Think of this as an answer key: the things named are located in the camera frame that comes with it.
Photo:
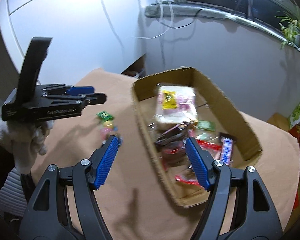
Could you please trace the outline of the striped sleeve forearm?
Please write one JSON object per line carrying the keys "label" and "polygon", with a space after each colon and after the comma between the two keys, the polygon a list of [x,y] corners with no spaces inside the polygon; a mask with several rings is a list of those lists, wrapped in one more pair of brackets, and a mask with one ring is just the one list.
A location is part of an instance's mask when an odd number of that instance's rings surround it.
{"label": "striped sleeve forearm", "polygon": [[0,210],[23,217],[27,201],[21,185],[20,173],[14,168],[0,190]]}

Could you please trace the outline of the white gloved left hand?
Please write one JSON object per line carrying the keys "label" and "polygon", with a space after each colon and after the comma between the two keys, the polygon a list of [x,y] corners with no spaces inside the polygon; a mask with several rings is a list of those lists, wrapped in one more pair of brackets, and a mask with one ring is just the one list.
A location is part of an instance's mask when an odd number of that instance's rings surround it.
{"label": "white gloved left hand", "polygon": [[29,174],[38,155],[45,155],[45,140],[54,121],[19,123],[0,121],[0,146],[13,154],[15,167],[21,174]]}

